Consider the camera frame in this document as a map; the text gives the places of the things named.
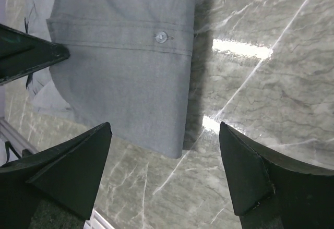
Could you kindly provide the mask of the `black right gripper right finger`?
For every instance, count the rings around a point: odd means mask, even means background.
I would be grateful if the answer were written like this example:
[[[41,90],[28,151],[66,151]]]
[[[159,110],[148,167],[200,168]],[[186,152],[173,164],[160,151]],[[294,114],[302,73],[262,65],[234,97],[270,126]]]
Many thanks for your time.
[[[333,228],[333,170],[279,153],[224,122],[219,143],[242,228]]]

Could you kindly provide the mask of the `grey long sleeve shirt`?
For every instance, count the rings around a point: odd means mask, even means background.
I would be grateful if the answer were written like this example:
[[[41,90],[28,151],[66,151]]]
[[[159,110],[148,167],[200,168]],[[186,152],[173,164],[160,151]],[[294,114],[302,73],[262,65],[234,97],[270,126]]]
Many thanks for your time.
[[[28,77],[32,105],[179,158],[194,14],[195,0],[26,0],[28,33],[70,52]]]

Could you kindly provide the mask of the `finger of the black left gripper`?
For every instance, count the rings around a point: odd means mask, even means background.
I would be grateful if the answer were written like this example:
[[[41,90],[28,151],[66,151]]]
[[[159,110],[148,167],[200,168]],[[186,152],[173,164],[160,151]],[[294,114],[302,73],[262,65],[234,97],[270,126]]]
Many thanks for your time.
[[[1,85],[62,62],[70,57],[62,44],[52,43],[1,25]]]

